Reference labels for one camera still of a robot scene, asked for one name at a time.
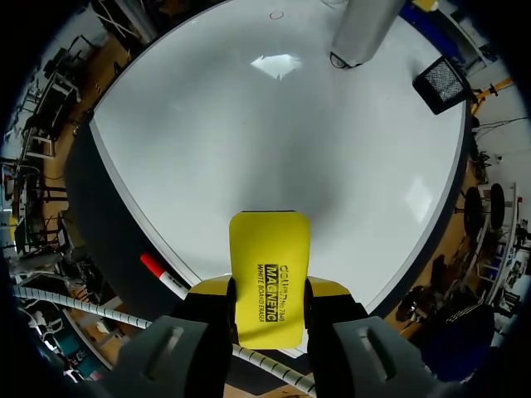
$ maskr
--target wooden floor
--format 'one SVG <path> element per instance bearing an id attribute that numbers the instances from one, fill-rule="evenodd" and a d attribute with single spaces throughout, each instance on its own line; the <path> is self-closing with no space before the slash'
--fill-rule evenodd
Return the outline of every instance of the wooden floor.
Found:
<path id="1" fill-rule="evenodd" d="M 109 85 L 114 77 L 114 66 L 113 63 L 116 61 L 119 65 L 124 66 L 128 60 L 128 55 L 126 51 L 121 47 L 121 45 L 111 37 L 106 45 L 101 48 L 97 54 L 91 59 L 90 64 L 88 65 L 89 70 L 89 81 L 87 82 L 86 87 L 82 88 L 82 101 L 76 105 L 74 108 L 71 119 L 80 119 L 82 118 L 85 111 L 91 109 L 96 100 L 100 97 L 100 94 L 105 90 L 105 87 Z M 63 187 L 64 182 L 62 179 L 63 168 L 65 165 L 66 157 L 70 151 L 72 141 L 74 139 L 75 125 L 68 124 L 65 126 L 64 131 L 61 134 L 61 137 L 56 142 L 56 156 L 53 160 L 45 160 L 44 162 L 44 173 L 49 178 L 55 178 L 54 180 L 48 179 L 46 183 L 51 187 Z M 477 185 L 477 181 L 473 177 L 473 174 L 470 170 L 470 165 L 467 168 L 467 173 L 465 176 L 465 182 L 463 185 L 463 191 L 466 191 L 468 187 Z M 463 206 L 463 199 L 460 197 L 456 204 L 457 206 Z M 51 202 L 44 205 L 42 211 L 45 218 L 56 217 L 57 213 L 60 210 L 65 210 L 68 207 L 68 202 Z M 56 228 L 56 220 L 51 220 L 48 225 L 48 229 Z M 444 255 L 446 257 L 446 263 L 450 260 L 458 248 L 460 247 L 461 242 L 465 238 L 465 230 L 463 227 L 463 215 L 455 214 L 452 216 L 446 232 L 442 237 L 441 243 L 436 249 L 436 252 L 431 257 L 431 260 L 426 264 L 426 267 L 421 272 L 420 276 L 417 278 L 417 281 L 413 286 L 428 285 L 431 277 L 431 262 L 437 258 L 439 255 Z M 405 323 L 399 323 L 395 320 L 396 309 L 393 310 L 387 317 L 388 321 L 396 330 L 402 331 Z M 418 328 L 418 325 L 412 325 L 407 330 L 403 331 L 402 335 L 405 337 L 411 336 L 411 334 Z M 96 340 L 102 338 L 102 336 L 94 336 Z M 111 363 L 115 361 L 116 352 L 105 352 L 105 357 L 109 359 Z M 281 387 L 276 391 L 272 391 L 268 394 L 265 394 L 264 397 L 273 398 L 273 397 L 282 397 L 282 396 L 295 396 L 297 390 L 286 386 Z M 239 397 L 250 397 L 251 395 L 239 391 L 233 387 L 227 386 L 226 396 L 239 398 Z"/>

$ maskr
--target wall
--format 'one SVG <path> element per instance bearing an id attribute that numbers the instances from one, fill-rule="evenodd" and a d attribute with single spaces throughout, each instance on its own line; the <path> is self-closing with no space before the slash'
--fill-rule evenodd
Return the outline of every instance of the wall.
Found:
<path id="1" fill-rule="evenodd" d="M 508 73 L 500 62 L 470 78 L 474 88 L 487 88 L 489 83 L 496 84 Z M 492 129 L 494 122 L 527 117 L 524 103 L 515 85 L 499 92 L 498 97 L 491 95 L 476 115 L 481 124 L 476 135 L 478 147 L 486 151 L 493 159 L 487 168 L 490 183 L 499 182 L 507 187 L 513 182 L 523 197 L 520 204 L 520 218 L 531 218 L 531 125 L 528 119 L 514 121 L 505 126 Z"/>
<path id="2" fill-rule="evenodd" d="M 50 42 L 49 46 L 45 49 L 41 56 L 40 67 L 52 59 L 61 47 L 69 48 L 73 40 L 83 35 L 91 43 L 102 46 L 108 39 L 107 31 L 103 28 L 100 20 L 92 10 L 92 7 L 86 8 L 83 12 L 73 16 L 65 26 L 57 33 L 56 37 Z M 72 47 L 71 54 L 76 54 L 81 51 L 80 56 L 83 57 L 90 50 L 90 46 L 81 39 Z M 38 87 L 42 90 L 46 86 L 47 80 L 44 77 L 43 72 L 37 69 L 35 73 L 35 80 L 28 85 L 27 88 L 35 86 L 38 82 Z M 22 98 L 27 89 L 22 91 Z M 27 109 L 33 109 L 35 105 L 26 102 L 24 107 Z M 18 121 L 10 131 L 7 132 L 5 142 L 2 145 L 2 156 L 5 158 L 18 158 L 22 151 L 22 137 L 20 132 L 22 131 L 27 119 L 32 115 L 30 111 L 22 110 L 18 114 Z"/>

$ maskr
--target cable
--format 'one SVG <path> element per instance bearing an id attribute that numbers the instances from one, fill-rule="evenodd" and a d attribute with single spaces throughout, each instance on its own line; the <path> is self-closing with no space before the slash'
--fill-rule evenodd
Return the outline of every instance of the cable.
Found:
<path id="1" fill-rule="evenodd" d="M 114 319 L 115 321 L 122 323 L 127 323 L 129 325 L 133 325 L 141 329 L 145 329 L 151 324 L 150 321 L 137 318 L 133 315 L 128 315 L 127 313 L 121 313 L 119 311 L 114 311 L 113 309 L 101 307 L 92 303 L 83 303 L 82 301 L 76 300 L 72 297 L 47 292 L 45 290 L 25 288 L 23 286 L 14 286 L 13 290 L 15 293 L 15 297 L 19 297 L 21 299 L 35 298 L 37 300 L 48 301 L 50 303 L 60 304 L 70 308 L 76 308 L 87 313 L 93 313 L 101 317 Z"/>
<path id="2" fill-rule="evenodd" d="M 100 317 L 110 318 L 118 322 L 127 323 L 141 329 L 145 329 L 151 325 L 150 321 L 137 318 L 133 315 L 114 311 L 113 309 L 108 309 L 106 307 L 92 303 L 83 303 L 82 301 L 76 300 L 72 297 L 47 292 L 45 290 L 14 286 L 13 291 L 15 297 L 21 299 L 37 299 L 64 305 L 70 308 L 76 308 L 87 313 L 96 314 Z M 239 357 L 252 365 L 258 366 L 260 369 L 263 369 L 271 375 L 278 377 L 282 381 L 285 381 L 287 384 L 290 384 L 291 386 L 303 391 L 309 396 L 317 396 L 315 393 L 315 382 L 312 376 L 304 376 L 297 371 L 294 371 L 293 369 L 281 364 L 280 362 L 275 361 L 274 359 L 266 357 L 259 352 L 240 347 L 236 344 L 232 344 L 232 355 Z"/>
<path id="3" fill-rule="evenodd" d="M 524 120 L 524 119 L 529 119 L 529 117 L 528 116 L 523 116 L 521 118 L 499 120 L 497 122 L 490 122 L 490 123 L 480 124 L 480 129 L 481 129 L 481 127 L 491 127 L 494 124 L 509 124 L 509 123 L 517 122 L 519 120 Z"/>
<path id="4" fill-rule="evenodd" d="M 526 119 L 528 119 L 527 116 L 525 116 L 523 118 L 517 118 L 517 119 L 510 119 L 510 120 L 502 120 L 502 121 L 499 121 L 499 122 L 493 122 L 492 124 L 481 124 L 480 127 L 478 128 L 478 130 L 481 130 L 481 129 L 488 129 L 488 130 L 487 131 L 483 131 L 481 133 L 478 133 L 476 138 L 475 138 L 475 140 L 479 141 L 485 135 L 490 133 L 492 130 L 497 129 L 498 127 L 503 127 L 503 126 L 506 126 L 506 125 L 511 124 L 513 122 L 517 122 L 519 120 L 526 120 Z"/>
<path id="5" fill-rule="evenodd" d="M 103 2 L 102 2 L 101 0 L 99 0 L 98 2 L 99 2 L 99 3 L 101 4 L 101 6 L 104 8 L 105 12 L 107 12 L 107 15 L 109 16 L 110 19 L 105 18 L 105 17 L 102 17 L 99 13 L 97 13 L 96 11 L 94 11 L 94 8 L 93 8 L 92 11 L 94 12 L 94 14 L 96 14 L 96 16 L 98 16 L 99 18 L 103 19 L 104 21 L 107 21 L 108 23 L 112 23 L 113 25 L 115 25 L 116 28 L 118 29 L 118 32 L 119 32 L 123 37 L 125 37 L 125 34 L 122 32 L 122 29 L 123 29 L 124 31 L 128 32 L 129 34 L 131 34 L 131 35 L 133 35 L 133 36 L 136 37 L 136 35 L 135 35 L 133 32 L 131 32 L 129 29 L 127 29 L 127 28 L 123 27 L 122 25 L 120 25 L 119 23 L 113 21 L 112 16 L 110 15 L 110 12 L 109 12 L 109 10 L 107 9 L 107 7 L 103 4 Z"/>
<path id="6" fill-rule="evenodd" d="M 304 376 L 274 359 L 266 357 L 259 352 L 240 347 L 237 344 L 232 344 L 232 355 L 258 366 L 260 369 L 278 377 L 309 396 L 317 396 L 315 394 L 315 381 L 312 376 Z"/>

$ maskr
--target round table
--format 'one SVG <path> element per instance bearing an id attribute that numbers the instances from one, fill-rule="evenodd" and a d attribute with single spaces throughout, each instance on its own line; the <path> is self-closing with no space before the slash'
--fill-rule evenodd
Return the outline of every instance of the round table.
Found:
<path id="1" fill-rule="evenodd" d="M 151 45 L 95 108 L 114 185 L 190 284 L 231 272 L 237 212 L 295 210 L 311 220 L 309 274 L 371 312 L 434 231 L 466 106 L 435 116 L 413 89 L 441 54 L 401 18 L 371 61 L 331 65 L 341 16 L 320 0 L 225 2 Z"/>

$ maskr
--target blue object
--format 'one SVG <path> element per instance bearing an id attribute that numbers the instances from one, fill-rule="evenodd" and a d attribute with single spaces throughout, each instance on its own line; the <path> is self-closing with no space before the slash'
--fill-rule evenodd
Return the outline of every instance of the blue object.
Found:
<path id="1" fill-rule="evenodd" d="M 413 25 L 443 56 L 458 61 L 462 65 L 465 64 L 465 58 L 461 55 L 457 44 L 430 21 L 427 12 L 407 2 L 399 15 Z"/>

